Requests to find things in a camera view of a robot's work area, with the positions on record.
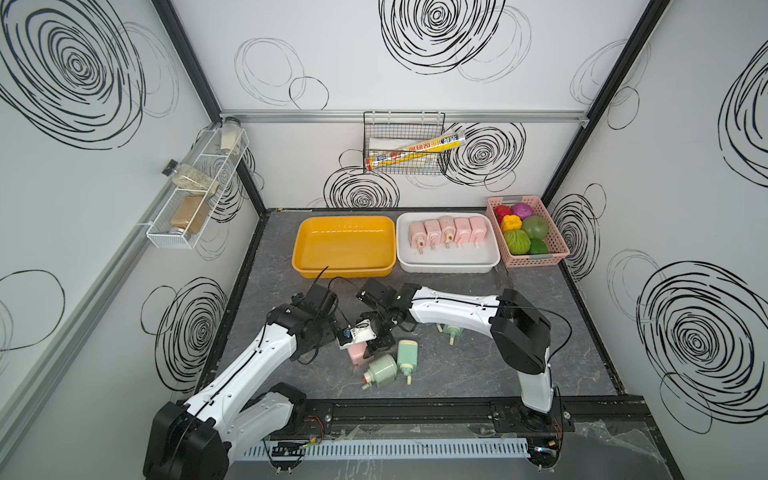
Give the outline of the yellow plastic storage tray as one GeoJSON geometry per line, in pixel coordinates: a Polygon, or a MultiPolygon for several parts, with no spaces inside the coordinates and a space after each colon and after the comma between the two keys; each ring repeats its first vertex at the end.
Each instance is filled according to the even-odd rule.
{"type": "Polygon", "coordinates": [[[305,278],[384,277],[395,263],[395,224],[385,216],[309,218],[292,254],[292,267],[305,278]]]}

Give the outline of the white plastic storage tray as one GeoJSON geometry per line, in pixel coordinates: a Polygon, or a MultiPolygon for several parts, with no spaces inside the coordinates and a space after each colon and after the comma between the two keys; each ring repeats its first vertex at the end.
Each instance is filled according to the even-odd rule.
{"type": "Polygon", "coordinates": [[[467,212],[406,212],[396,222],[397,259],[403,270],[409,273],[488,273],[500,263],[500,252],[493,235],[490,220],[479,213],[467,212]],[[446,248],[443,242],[432,250],[426,243],[420,255],[409,242],[409,225],[414,221],[439,219],[441,216],[457,217],[482,216],[486,222],[487,235],[477,248],[471,240],[459,248],[453,242],[446,248]]]}

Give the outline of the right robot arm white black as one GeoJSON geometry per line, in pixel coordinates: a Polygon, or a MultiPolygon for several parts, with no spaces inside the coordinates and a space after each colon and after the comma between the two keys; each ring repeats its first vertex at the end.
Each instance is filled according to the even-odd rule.
{"type": "Polygon", "coordinates": [[[370,308],[370,352],[404,324],[458,327],[492,339],[504,362],[517,372],[522,404],[540,414],[554,402],[550,358],[551,322],[521,293],[472,296],[406,283],[399,289],[369,279],[357,298],[370,308]]]}

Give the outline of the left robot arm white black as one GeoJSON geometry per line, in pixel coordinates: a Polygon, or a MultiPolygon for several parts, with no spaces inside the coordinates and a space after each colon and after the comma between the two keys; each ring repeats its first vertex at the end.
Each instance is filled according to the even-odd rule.
{"type": "Polygon", "coordinates": [[[273,308],[251,344],[207,386],[155,415],[143,464],[147,479],[222,479],[248,449],[285,427],[302,427],[306,396],[278,383],[284,362],[332,342],[337,296],[313,285],[273,308]]]}

